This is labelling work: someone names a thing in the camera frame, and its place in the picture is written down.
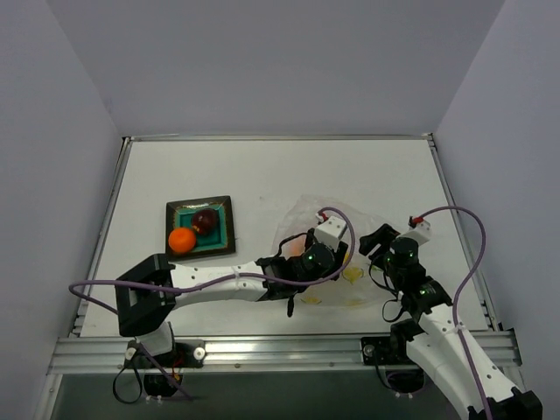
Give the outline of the clear printed plastic bag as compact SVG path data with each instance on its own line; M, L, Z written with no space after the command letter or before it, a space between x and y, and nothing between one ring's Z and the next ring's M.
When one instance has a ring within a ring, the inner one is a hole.
M306 231L318 224L315 213L322 207L335 207L342 211L352 222L355 238L373 233L387 220L381 216L362 212L348 204L336 199L305 194L300 196L295 205L279 222L272 250L282 249L286 256L286 245L280 241ZM326 282L309 287L305 292L298 294L295 301L299 305L317 306L324 308L355 308L381 303L389 298L389 293L376 286L382 283L382 272L372 268L370 261L359 253L356 248L352 257L346 257L348 265L342 271L336 282Z

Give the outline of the dark red fake fruit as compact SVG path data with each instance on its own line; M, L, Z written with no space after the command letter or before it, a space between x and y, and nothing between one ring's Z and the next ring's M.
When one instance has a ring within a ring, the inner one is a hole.
M192 229L198 235L210 235L217 227L218 212L213 208L204 208L196 212L191 218Z

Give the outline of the orange fake tangerine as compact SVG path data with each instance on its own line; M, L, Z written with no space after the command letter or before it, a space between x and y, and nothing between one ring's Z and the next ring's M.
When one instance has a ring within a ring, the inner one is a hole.
M167 243L174 254L182 255L196 247L197 237L189 227L176 227L169 233Z

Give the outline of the orange fake fruit slice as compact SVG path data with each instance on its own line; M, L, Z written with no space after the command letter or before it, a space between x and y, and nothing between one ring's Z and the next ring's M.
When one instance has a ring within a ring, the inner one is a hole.
M287 256L300 256L305 252L305 236L300 236L286 245Z

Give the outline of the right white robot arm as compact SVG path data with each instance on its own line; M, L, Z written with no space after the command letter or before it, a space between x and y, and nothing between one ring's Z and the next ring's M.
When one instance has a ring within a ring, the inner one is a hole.
M418 365L462 419L542 418L536 394L520 390L498 369L420 263L419 248L430 237L430 225L416 219L404 234L383 224L360 238L360 253L391 282L409 314L390 328L391 355Z

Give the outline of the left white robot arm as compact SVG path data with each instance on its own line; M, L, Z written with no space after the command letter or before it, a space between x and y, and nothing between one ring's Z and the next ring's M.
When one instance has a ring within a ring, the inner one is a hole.
M155 366L166 367L177 354L167 318L178 308L228 300L284 300L291 315L297 294L338 278L348 250L346 231L342 220L328 220L305 232L302 254L275 254L236 266L196 268L173 264L164 254L151 255L117 279L119 333L143 344L145 357Z

